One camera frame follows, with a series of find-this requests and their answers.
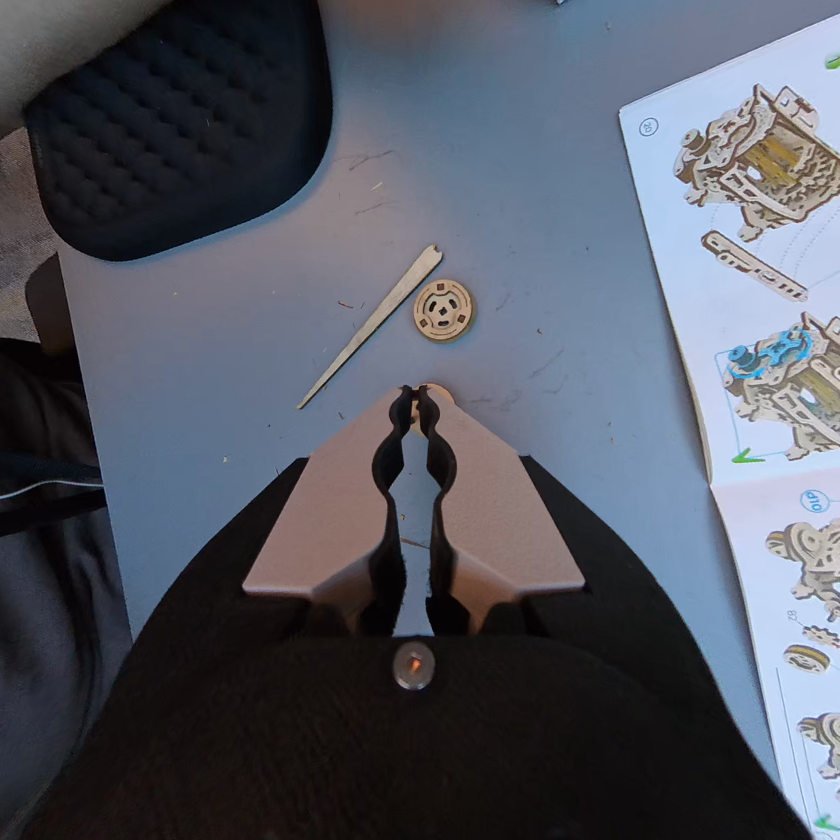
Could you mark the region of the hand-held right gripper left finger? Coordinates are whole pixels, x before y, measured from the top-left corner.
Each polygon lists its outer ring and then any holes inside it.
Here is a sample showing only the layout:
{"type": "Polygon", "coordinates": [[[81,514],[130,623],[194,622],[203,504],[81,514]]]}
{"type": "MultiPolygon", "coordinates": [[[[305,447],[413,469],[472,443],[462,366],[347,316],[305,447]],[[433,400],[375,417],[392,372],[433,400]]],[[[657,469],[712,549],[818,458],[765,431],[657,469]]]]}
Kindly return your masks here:
{"type": "Polygon", "coordinates": [[[352,633],[389,635],[406,571],[390,489],[413,389],[392,389],[308,458],[243,582],[249,595],[328,606],[352,633]]]}

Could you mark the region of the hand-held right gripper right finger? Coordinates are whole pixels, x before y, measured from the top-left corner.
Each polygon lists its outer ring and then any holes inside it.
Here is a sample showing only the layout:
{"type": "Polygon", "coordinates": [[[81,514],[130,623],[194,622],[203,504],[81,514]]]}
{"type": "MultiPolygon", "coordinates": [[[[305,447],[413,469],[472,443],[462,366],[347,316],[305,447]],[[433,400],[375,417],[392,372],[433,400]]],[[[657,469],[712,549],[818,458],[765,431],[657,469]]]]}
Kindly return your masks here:
{"type": "Polygon", "coordinates": [[[476,634],[498,604],[583,590],[517,451],[425,386],[417,399],[427,471],[439,486],[426,601],[434,633],[476,634]]]}

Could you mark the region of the wooden disc with pegs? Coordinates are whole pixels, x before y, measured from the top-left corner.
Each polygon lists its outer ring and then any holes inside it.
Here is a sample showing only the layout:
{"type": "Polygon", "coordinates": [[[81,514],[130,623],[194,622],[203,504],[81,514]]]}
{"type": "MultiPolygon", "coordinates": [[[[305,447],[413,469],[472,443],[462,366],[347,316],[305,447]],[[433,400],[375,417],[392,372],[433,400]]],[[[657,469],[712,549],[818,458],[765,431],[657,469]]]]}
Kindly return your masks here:
{"type": "MultiPolygon", "coordinates": [[[[447,401],[447,402],[449,402],[453,405],[456,405],[455,399],[454,399],[452,393],[450,391],[448,391],[446,388],[444,388],[443,386],[441,386],[437,383],[426,382],[426,383],[423,383],[422,385],[418,386],[417,392],[418,392],[419,387],[421,387],[421,386],[425,386],[431,393],[435,394],[441,400],[445,400],[445,401],[447,401]]],[[[416,396],[414,396],[413,401],[412,401],[411,431],[416,436],[419,436],[421,438],[426,437],[424,432],[422,431],[422,428],[421,428],[420,414],[419,414],[419,407],[418,407],[418,399],[417,399],[416,396]]]]}

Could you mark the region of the grey desk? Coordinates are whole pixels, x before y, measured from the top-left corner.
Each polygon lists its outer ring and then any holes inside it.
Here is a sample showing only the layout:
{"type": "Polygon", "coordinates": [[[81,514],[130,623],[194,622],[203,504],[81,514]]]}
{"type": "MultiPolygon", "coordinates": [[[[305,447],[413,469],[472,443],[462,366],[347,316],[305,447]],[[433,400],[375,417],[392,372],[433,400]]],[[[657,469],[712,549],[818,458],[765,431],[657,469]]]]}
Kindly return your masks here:
{"type": "Polygon", "coordinates": [[[295,458],[435,382],[657,576],[775,780],[740,586],[639,212],[620,108],[838,2],[323,2],[329,147],[222,234],[110,263],[59,242],[133,637],[295,458]],[[437,268],[297,405],[429,245],[437,268]],[[470,329],[425,338],[433,280],[470,329]]]}

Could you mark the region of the thick wooden wheel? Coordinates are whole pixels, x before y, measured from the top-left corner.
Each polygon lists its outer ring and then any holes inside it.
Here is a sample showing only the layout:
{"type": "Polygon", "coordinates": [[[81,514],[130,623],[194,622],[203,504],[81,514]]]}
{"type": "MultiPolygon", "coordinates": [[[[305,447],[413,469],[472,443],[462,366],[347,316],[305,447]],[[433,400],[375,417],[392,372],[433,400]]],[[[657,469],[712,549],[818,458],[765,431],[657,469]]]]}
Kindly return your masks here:
{"type": "Polygon", "coordinates": [[[433,280],[417,294],[413,318],[418,331],[437,343],[450,343],[466,333],[475,316],[469,290],[455,280],[433,280]]]}

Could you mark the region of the tapered wooden stick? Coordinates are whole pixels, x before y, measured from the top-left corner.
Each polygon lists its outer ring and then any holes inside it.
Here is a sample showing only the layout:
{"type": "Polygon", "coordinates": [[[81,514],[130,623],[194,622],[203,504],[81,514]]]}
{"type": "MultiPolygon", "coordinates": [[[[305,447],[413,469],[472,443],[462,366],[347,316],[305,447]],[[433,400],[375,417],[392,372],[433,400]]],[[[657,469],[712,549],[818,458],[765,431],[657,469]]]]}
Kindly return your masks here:
{"type": "Polygon", "coordinates": [[[370,317],[362,324],[352,339],[339,352],[327,370],[314,383],[309,392],[297,405],[298,411],[309,404],[311,399],[331,381],[347,361],[393,315],[393,312],[401,307],[404,301],[420,287],[422,282],[438,267],[443,258],[443,252],[436,245],[429,245],[423,250],[405,274],[397,281],[394,288],[386,294],[376,309],[373,310],[370,317]]]}

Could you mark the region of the person's dark clothing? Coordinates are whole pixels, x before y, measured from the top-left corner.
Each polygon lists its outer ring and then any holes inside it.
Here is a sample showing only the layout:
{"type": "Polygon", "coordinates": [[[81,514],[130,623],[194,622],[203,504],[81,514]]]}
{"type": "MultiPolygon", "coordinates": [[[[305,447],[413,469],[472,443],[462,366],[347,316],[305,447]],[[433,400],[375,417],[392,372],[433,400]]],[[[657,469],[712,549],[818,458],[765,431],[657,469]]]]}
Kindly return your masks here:
{"type": "Polygon", "coordinates": [[[131,646],[75,351],[1,349],[1,827],[17,838],[131,646]]]}

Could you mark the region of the instruction booklet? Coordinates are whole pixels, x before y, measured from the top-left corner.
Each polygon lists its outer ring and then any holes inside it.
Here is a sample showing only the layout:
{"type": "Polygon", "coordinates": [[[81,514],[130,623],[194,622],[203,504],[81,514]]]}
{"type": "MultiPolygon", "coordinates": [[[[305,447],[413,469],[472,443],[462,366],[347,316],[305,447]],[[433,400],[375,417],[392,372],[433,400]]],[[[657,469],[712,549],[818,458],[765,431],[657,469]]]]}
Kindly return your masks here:
{"type": "Polygon", "coordinates": [[[838,16],[619,112],[781,787],[838,838],[838,16]]]}

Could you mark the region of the black quilted cushion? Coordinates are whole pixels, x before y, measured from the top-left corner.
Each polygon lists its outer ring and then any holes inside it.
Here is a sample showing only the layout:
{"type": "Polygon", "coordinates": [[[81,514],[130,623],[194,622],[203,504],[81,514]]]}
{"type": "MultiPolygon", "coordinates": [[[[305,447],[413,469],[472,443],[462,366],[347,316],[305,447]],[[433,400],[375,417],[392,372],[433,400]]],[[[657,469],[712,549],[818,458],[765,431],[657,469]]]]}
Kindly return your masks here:
{"type": "Polygon", "coordinates": [[[24,115],[45,215],[85,255],[139,259],[248,222],[327,150],[319,4],[172,2],[24,115]]]}

